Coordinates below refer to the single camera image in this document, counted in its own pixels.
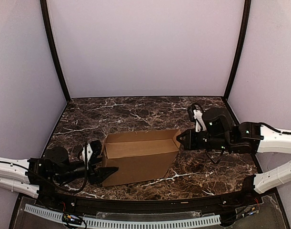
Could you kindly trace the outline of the brown cardboard box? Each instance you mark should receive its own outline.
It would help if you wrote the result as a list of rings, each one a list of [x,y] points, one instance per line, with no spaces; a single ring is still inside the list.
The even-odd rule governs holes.
[[[179,153],[179,129],[109,134],[102,146],[103,167],[117,167],[104,187],[162,178]]]

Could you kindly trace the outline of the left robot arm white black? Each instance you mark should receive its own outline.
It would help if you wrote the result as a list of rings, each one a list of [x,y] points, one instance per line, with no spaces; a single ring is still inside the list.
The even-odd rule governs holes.
[[[7,159],[0,157],[0,187],[38,198],[42,192],[56,189],[66,192],[64,185],[83,179],[81,192],[87,183],[101,184],[118,167],[98,167],[102,161],[100,142],[78,146],[78,160],[71,162],[68,151],[57,146],[48,149],[42,158]]]

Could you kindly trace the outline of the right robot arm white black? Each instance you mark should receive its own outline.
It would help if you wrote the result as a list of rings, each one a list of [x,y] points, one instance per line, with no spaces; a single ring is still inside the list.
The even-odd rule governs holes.
[[[218,150],[237,154],[285,153],[291,154],[291,131],[279,130],[266,123],[243,122],[236,125],[226,108],[188,108],[193,129],[176,137],[185,150]],[[261,174],[246,177],[244,193],[262,194],[272,188],[291,181],[291,160]]]

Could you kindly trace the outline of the left small circuit board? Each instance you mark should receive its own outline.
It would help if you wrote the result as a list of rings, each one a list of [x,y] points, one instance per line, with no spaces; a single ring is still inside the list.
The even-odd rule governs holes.
[[[72,214],[66,214],[63,213],[62,217],[61,217],[61,221],[65,224],[65,225],[69,225],[69,226],[81,226],[83,225],[83,221]]]

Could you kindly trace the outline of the small circuit board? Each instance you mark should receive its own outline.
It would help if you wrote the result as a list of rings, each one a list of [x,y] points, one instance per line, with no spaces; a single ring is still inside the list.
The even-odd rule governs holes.
[[[66,214],[63,213],[62,217],[61,217],[61,221],[65,224],[65,225],[69,225],[69,226],[81,226],[83,225],[83,221],[72,214]]]
[[[259,207],[246,207],[237,213],[237,218],[245,218],[247,216],[257,214],[259,213],[259,210],[260,210]]]

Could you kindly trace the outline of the right small circuit board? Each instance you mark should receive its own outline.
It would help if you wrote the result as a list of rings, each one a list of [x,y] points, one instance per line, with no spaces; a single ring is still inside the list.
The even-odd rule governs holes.
[[[259,207],[246,207],[237,213],[237,218],[245,218],[247,216],[257,214],[259,213],[259,210],[260,210]]]

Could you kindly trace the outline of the black front frame rail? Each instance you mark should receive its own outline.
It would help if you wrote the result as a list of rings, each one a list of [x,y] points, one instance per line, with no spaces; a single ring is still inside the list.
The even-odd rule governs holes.
[[[228,213],[236,208],[255,204],[255,199],[261,203],[262,194],[256,192],[233,192],[223,195],[178,199],[178,200],[107,200],[98,198],[84,198],[73,195],[54,193],[39,195],[38,202],[57,210],[69,213],[95,215],[97,212],[107,213],[179,213],[200,211],[201,213]]]

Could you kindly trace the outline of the right black frame post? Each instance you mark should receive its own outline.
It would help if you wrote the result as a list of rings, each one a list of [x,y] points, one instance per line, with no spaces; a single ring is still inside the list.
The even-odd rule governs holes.
[[[240,26],[240,32],[238,36],[238,42],[236,46],[236,51],[235,55],[233,58],[233,63],[230,71],[230,75],[228,78],[228,82],[226,85],[226,89],[223,95],[223,100],[226,103],[229,99],[229,96],[231,94],[231,90],[234,84],[235,76],[237,73],[237,69],[240,63],[240,58],[241,58],[241,53],[245,41],[245,36],[247,32],[247,27],[248,27],[248,21],[249,21],[249,15],[250,15],[250,10],[251,10],[251,0],[245,0],[244,1],[244,7],[243,7],[243,13],[242,13],[242,20],[241,20],[241,26]]]

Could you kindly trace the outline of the black frame post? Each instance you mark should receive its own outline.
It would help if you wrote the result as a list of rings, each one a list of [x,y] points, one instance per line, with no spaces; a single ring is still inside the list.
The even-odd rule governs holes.
[[[240,63],[240,58],[241,58],[241,53],[245,41],[245,36],[247,32],[247,27],[248,27],[248,21],[249,21],[249,15],[250,15],[250,10],[251,10],[251,0],[245,0],[244,1],[244,7],[243,7],[243,13],[242,13],[242,20],[241,20],[241,26],[240,26],[240,32],[238,36],[238,42],[236,46],[236,51],[235,55],[233,58],[233,63],[230,71],[230,75],[228,78],[228,82],[226,85],[226,89],[223,95],[223,100],[226,103],[229,99],[229,96],[231,94],[231,90],[234,84],[235,76],[237,73],[237,69]]]
[[[56,48],[56,44],[55,44],[55,40],[53,36],[49,9],[48,9],[48,1],[40,0],[40,7],[41,7],[41,14],[42,14],[43,22],[44,22],[46,37],[47,37],[48,45],[50,48],[53,64],[56,70],[56,74],[57,74],[64,98],[66,100],[66,103],[68,103],[71,101],[71,97],[70,97],[70,93],[65,82],[63,72],[62,72],[62,68],[60,65],[60,60],[59,60],[59,56],[58,56],[58,52],[57,52],[57,48]]]

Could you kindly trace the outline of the left black frame post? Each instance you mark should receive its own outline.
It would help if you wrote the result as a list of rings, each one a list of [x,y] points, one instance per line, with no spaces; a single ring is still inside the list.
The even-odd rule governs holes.
[[[68,103],[71,101],[71,97],[70,97],[70,93],[65,82],[63,72],[62,72],[62,68],[60,65],[60,60],[59,60],[59,56],[58,56],[58,52],[57,52],[57,48],[56,48],[56,44],[55,44],[55,40],[53,36],[49,9],[48,9],[48,1],[40,0],[40,7],[41,7],[41,14],[42,14],[43,22],[44,22],[46,37],[47,37],[48,45],[50,48],[53,64],[56,70],[56,74],[57,74],[64,98],[66,100],[66,103]]]

